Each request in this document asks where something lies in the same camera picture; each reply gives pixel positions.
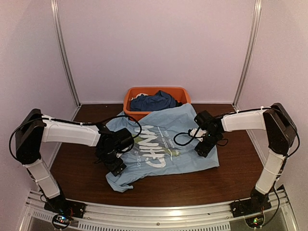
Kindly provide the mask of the light blue printed t-shirt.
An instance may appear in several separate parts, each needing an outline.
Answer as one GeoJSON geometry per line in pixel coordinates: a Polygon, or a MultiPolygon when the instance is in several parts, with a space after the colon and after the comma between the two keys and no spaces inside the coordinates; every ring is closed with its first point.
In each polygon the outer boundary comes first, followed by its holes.
{"type": "Polygon", "coordinates": [[[112,131],[127,128],[135,137],[133,148],[121,158],[126,169],[118,176],[106,174],[106,180],[116,192],[133,189],[132,183],[147,176],[183,174],[219,166],[217,148],[204,158],[194,150],[198,140],[179,135],[197,128],[196,111],[189,103],[180,107],[151,112],[138,124],[119,114],[106,124],[112,131]]]}

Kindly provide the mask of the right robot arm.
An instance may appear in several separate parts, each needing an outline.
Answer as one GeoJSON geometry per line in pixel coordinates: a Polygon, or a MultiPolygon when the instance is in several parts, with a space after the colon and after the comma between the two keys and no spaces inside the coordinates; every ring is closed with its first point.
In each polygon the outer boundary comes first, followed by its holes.
{"type": "Polygon", "coordinates": [[[235,111],[222,115],[211,115],[202,111],[194,118],[198,128],[192,137],[199,138],[195,150],[200,156],[207,156],[210,150],[223,140],[223,134],[234,131],[263,131],[268,143],[268,155],[263,170],[254,188],[251,190],[247,209],[257,212],[265,205],[269,192],[283,173],[290,149],[298,132],[296,125],[281,103],[269,107],[260,107],[235,111]]]}

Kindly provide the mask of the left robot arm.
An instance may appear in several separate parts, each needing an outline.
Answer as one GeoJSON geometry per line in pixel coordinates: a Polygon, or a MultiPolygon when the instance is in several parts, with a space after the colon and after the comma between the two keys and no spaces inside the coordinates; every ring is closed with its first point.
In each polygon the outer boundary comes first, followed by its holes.
{"type": "Polygon", "coordinates": [[[43,191],[47,203],[59,214],[64,214],[69,210],[69,202],[41,157],[41,143],[72,143],[94,147],[98,161],[117,176],[126,168],[118,154],[132,145],[133,138],[125,128],[111,131],[103,122],[66,121],[33,109],[12,132],[9,141],[15,141],[15,151],[10,152],[11,156],[27,169],[43,191]]]}

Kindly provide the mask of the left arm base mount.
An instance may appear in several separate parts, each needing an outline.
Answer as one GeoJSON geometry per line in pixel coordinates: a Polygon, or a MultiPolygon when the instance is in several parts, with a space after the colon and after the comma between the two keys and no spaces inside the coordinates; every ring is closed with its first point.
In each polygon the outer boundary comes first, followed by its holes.
{"type": "Polygon", "coordinates": [[[45,210],[73,218],[83,218],[85,208],[85,203],[67,200],[65,197],[60,196],[52,199],[48,198],[44,205],[45,210]]]}

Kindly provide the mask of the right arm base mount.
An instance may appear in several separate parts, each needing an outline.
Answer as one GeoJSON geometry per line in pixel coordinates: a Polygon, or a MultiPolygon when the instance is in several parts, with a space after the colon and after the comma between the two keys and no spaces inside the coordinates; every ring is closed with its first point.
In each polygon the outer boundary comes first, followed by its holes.
{"type": "Polygon", "coordinates": [[[235,200],[234,202],[230,203],[231,212],[234,218],[261,213],[262,211],[270,209],[271,207],[271,203],[267,201],[261,205],[253,204],[251,198],[235,200]]]}

